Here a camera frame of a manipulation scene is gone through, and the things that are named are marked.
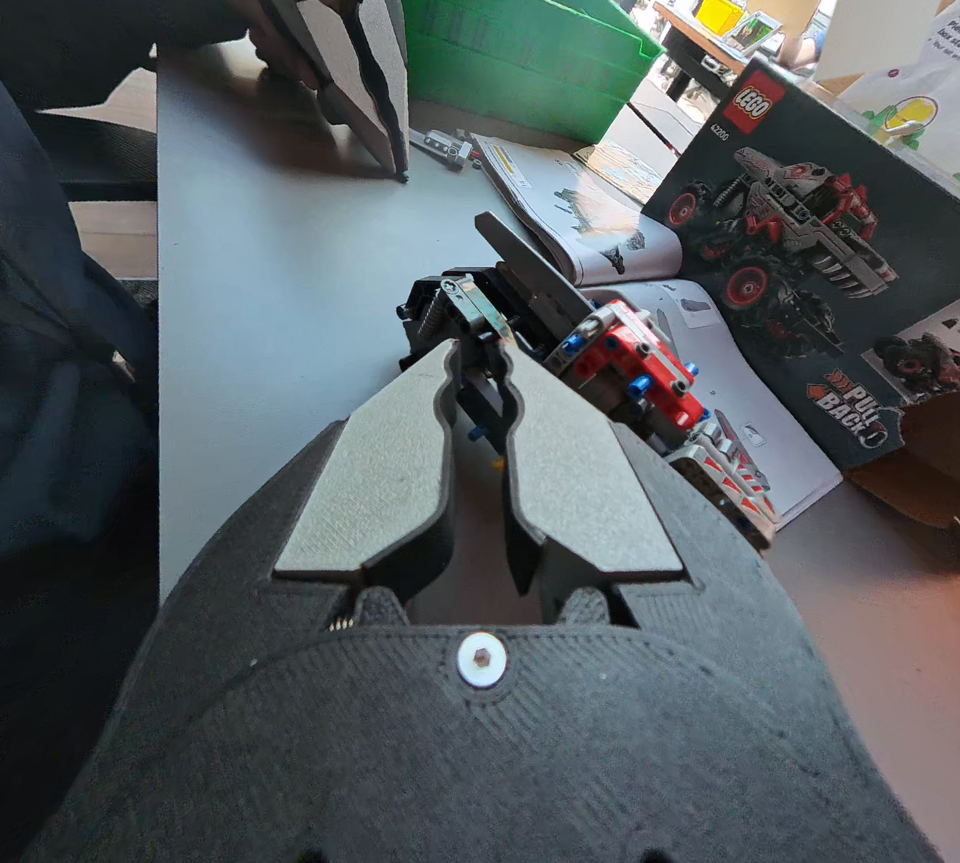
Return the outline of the person's dark clothing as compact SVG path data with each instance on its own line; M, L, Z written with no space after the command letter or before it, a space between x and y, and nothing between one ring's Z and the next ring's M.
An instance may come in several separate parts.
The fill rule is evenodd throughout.
M1 95L1 852L86 763L158 607L158 334Z

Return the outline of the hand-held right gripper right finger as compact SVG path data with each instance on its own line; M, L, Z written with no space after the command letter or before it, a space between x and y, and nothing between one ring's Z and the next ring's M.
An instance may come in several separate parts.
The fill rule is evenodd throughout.
M501 350L507 559L517 590L673 583L687 572L605 414L519 350Z

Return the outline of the background wooden table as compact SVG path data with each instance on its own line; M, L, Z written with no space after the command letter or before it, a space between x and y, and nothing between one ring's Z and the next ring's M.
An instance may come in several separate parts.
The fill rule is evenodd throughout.
M666 89L667 97L677 103L690 85L696 84L714 99L723 98L749 60L698 20L659 1L654 1L653 9L669 25L659 42L669 61L678 67L678 75Z

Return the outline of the small picture frame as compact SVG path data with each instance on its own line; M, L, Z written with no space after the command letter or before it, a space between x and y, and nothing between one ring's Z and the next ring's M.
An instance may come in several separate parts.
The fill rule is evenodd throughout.
M730 51L747 58L755 53L765 41L782 29L782 23L764 11L758 10L739 20L722 37L722 43Z

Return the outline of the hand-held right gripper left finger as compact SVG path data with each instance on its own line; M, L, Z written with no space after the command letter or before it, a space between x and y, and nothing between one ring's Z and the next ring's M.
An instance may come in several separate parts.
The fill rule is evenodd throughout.
M362 404L335 437L275 578L391 590L405 603L450 563L460 344L444 340Z

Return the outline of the small grey lego assembly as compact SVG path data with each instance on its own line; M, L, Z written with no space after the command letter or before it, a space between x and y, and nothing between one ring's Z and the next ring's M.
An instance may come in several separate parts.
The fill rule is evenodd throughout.
M481 153L474 139L467 135L450 135L438 129L426 132L409 129L409 142L412 147L431 156L447 170L459 173L466 168L481 170Z

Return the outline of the black office chair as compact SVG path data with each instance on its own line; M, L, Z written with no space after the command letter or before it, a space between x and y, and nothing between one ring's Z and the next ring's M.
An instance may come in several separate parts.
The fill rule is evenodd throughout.
M52 113L27 112L25 119L69 203L157 201L154 132Z

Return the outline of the person's left forearm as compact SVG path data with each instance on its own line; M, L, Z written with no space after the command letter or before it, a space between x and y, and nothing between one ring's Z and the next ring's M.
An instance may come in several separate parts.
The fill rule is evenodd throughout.
M235 41L227 0L1 0L1 79L23 111L98 105L153 48Z

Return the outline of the green plastic bin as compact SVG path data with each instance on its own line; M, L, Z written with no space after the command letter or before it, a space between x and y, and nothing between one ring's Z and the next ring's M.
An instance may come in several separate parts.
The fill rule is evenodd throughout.
M411 98L594 144L664 53L613 0L401 0Z

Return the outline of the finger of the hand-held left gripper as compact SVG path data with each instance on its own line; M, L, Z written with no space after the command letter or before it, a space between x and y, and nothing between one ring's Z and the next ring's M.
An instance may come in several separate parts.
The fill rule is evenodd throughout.
M390 145L392 172L407 177L410 163L405 23L401 0L360 0L364 38L361 73Z
M399 171L400 157L387 120L364 82L359 54L342 15L322 0L298 1L295 7L294 20L305 27L305 48L312 54L323 104L385 170Z

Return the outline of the lego truck model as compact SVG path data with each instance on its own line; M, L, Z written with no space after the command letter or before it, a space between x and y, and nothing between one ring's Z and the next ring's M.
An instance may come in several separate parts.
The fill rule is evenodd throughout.
M642 442L701 493L758 551L779 521L769 483L718 409L697 392L699 368L683 362L666 330L617 293L591 302L542 255L540 245L491 212L477 231L498 254L492 267L447 269L414 281L395 309L410 348L404 372L442 341L461 349L457 401L474 428L505 451L495 396L495 343L534 363Z

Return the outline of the lego instruction booklet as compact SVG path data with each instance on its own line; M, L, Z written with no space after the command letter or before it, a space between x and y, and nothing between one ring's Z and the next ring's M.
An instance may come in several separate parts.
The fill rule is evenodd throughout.
M651 313L680 362L699 375L695 398L757 465L784 525L841 474L762 383L705 289L679 276L679 237L613 196L573 156L474 135L474 150L516 223L506 228L590 302L620 299Z

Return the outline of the dark lego set box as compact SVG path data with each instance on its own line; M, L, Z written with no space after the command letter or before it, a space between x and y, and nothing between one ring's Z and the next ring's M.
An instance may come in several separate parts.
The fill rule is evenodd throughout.
M958 182L757 61L644 212L834 465L958 532Z

